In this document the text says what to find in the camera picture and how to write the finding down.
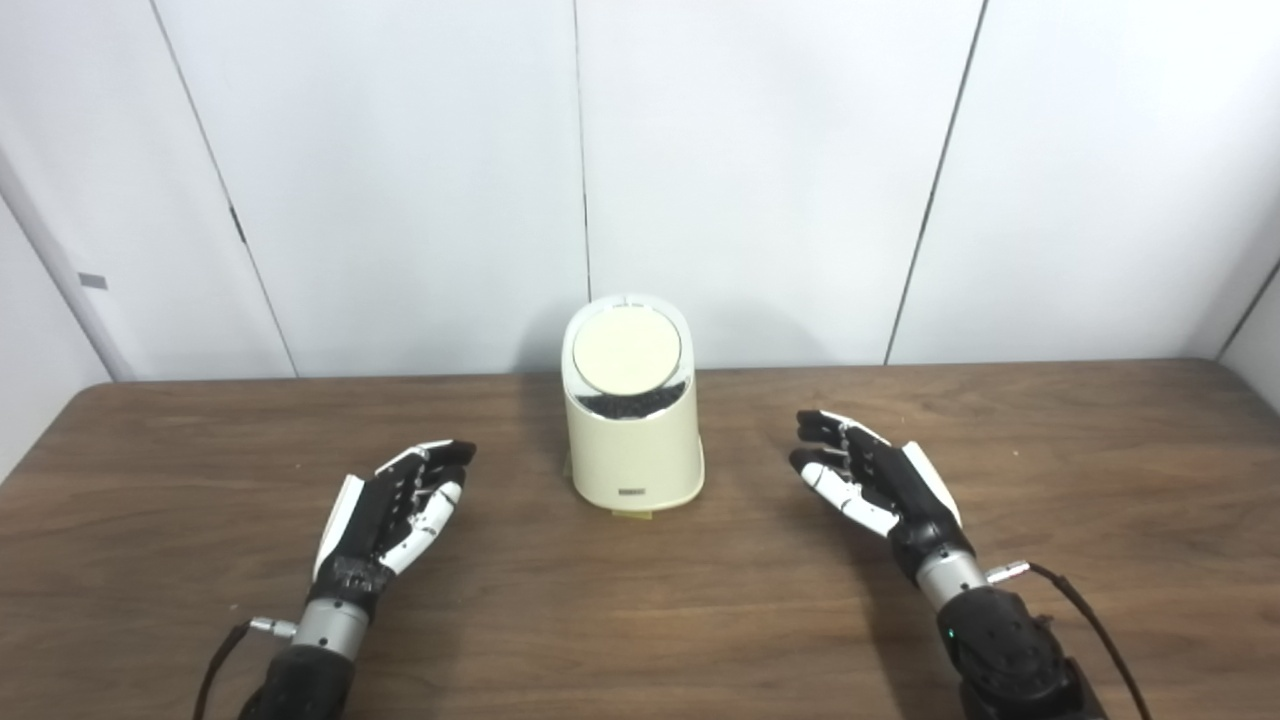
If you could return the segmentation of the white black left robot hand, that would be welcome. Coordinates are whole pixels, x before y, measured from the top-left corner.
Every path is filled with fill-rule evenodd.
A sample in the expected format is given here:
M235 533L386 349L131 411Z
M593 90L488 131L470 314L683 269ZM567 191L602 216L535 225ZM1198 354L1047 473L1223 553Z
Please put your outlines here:
M333 600L374 618L388 587L439 538L463 493L477 447L413 445L371 478L347 475L326 520L307 601Z

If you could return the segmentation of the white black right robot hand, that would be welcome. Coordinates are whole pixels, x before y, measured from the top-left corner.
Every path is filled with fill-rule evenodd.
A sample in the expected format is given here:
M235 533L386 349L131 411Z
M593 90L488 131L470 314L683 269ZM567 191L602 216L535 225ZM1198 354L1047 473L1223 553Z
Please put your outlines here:
M975 559L957 505L919 443L895 446L823 410L801 410L796 423L804 446L790 454L792 469L842 516L884 539L914 585L933 562Z

